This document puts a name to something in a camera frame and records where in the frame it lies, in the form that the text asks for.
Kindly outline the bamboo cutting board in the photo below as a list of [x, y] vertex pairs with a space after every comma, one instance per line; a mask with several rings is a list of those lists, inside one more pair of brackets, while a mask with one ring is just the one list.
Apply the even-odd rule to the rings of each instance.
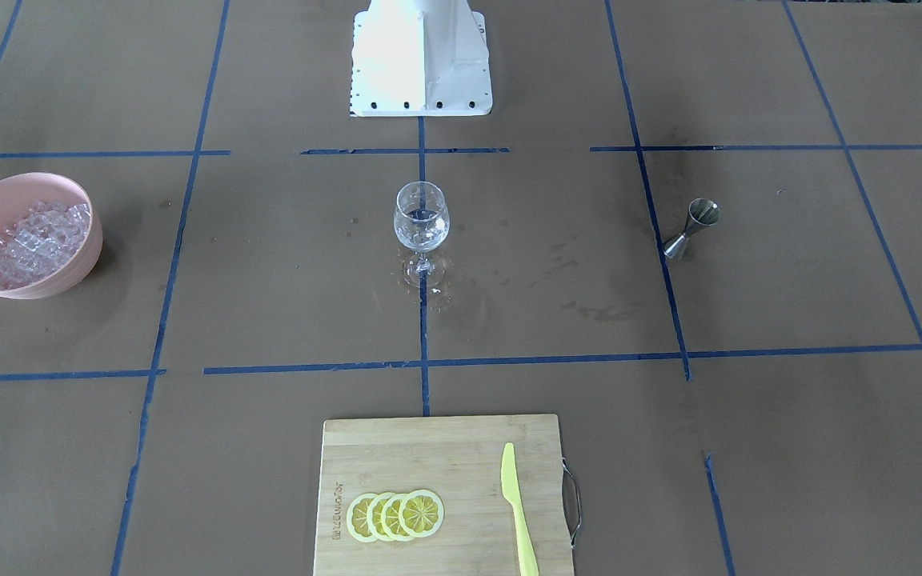
[[[553, 414], [338, 419], [323, 423], [315, 575], [519, 575], [515, 528], [501, 495], [505, 442], [515, 445], [524, 517], [541, 575], [574, 574]], [[439, 531], [410, 541], [354, 540], [363, 493], [438, 493]]]

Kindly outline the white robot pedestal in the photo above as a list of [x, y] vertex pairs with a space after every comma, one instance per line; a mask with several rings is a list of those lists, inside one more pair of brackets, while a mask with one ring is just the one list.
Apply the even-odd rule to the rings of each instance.
[[487, 26], [467, 1], [372, 1], [352, 26], [349, 113], [476, 117], [494, 106]]

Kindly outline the clear wine glass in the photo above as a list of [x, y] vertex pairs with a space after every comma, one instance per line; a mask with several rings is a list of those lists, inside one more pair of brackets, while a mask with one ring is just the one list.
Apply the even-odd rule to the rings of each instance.
[[436, 286], [445, 278], [447, 260], [439, 252], [449, 236], [451, 219], [443, 191], [426, 180], [409, 182], [396, 194], [394, 231], [412, 253], [403, 263], [406, 284]]

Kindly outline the lemon slice one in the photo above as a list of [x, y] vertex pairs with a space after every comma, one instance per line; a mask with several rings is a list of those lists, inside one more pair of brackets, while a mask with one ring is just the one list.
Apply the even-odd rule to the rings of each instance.
[[347, 511], [347, 531], [356, 541], [369, 543], [378, 541], [374, 529], [369, 527], [368, 511], [376, 498], [375, 493], [363, 493], [349, 504]]

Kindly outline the pink bowl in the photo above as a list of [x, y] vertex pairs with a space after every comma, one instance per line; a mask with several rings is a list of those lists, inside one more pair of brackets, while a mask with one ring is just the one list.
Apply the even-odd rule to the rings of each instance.
[[48, 298], [72, 288], [102, 245], [98, 212], [73, 179], [33, 172], [0, 180], [0, 298]]

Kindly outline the lemon slice two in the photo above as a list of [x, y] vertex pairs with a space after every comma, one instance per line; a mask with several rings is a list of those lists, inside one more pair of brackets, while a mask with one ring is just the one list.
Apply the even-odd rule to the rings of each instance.
[[394, 540], [388, 535], [387, 528], [385, 528], [382, 518], [387, 501], [395, 495], [394, 492], [383, 492], [376, 494], [372, 500], [370, 500], [367, 508], [366, 523], [371, 536], [376, 541]]

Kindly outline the yellow plastic knife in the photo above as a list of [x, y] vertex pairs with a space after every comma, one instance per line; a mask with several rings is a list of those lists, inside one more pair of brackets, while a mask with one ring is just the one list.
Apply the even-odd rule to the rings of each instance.
[[505, 442], [503, 445], [499, 471], [501, 495], [511, 508], [513, 528], [515, 528], [515, 549], [519, 575], [540, 575], [533, 539], [531, 539], [531, 533], [528, 531], [527, 519], [524, 514], [522, 492], [520, 492], [519, 478], [517, 478], [515, 445], [512, 442]]

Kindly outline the lemon slice four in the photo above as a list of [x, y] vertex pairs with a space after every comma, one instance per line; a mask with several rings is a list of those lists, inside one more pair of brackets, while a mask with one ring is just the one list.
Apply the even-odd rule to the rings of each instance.
[[412, 538], [427, 538], [439, 531], [445, 506], [438, 493], [421, 489], [407, 493], [398, 510], [400, 529]]

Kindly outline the steel cocktail jigger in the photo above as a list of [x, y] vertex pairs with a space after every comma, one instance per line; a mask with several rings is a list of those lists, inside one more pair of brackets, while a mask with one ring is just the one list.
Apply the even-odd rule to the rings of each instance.
[[720, 205], [710, 199], [696, 198], [687, 207], [687, 219], [681, 232], [663, 244], [663, 255], [669, 260], [680, 260], [687, 252], [689, 238], [720, 221]]

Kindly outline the pile of clear ice cubes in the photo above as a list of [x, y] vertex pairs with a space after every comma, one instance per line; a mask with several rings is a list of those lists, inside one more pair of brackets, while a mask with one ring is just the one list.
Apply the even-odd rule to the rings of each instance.
[[39, 201], [0, 229], [0, 290], [28, 286], [61, 270], [87, 240], [91, 207]]

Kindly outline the lemon slice three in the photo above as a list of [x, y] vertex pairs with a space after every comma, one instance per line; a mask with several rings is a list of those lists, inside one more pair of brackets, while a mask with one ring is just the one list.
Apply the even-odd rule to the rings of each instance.
[[413, 536], [406, 532], [400, 521], [400, 510], [407, 500], [406, 494], [394, 494], [385, 500], [380, 510], [382, 532], [391, 541], [410, 541]]

